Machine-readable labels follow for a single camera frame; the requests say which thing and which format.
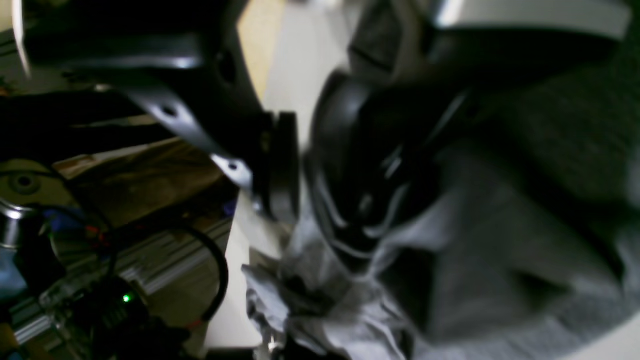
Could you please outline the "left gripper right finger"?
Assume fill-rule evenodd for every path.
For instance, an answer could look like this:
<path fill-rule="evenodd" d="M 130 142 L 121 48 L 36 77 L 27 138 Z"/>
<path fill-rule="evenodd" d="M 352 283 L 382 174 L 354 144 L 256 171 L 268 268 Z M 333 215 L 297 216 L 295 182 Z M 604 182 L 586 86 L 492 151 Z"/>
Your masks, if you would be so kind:
<path fill-rule="evenodd" d="M 372 259 L 466 109 L 606 59 L 632 22 L 628 0 L 364 1 L 305 155 L 327 246 Z"/>

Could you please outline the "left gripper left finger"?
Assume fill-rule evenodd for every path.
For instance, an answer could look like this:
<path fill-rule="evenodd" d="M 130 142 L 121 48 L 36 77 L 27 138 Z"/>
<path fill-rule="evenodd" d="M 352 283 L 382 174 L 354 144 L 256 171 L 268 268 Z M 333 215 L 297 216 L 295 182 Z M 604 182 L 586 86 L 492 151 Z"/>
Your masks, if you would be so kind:
<path fill-rule="evenodd" d="M 13 2 L 26 72 L 89 75 L 208 153 L 266 219 L 300 208 L 294 112 L 266 110 L 238 31 L 247 0 L 62 0 L 34 20 Z"/>

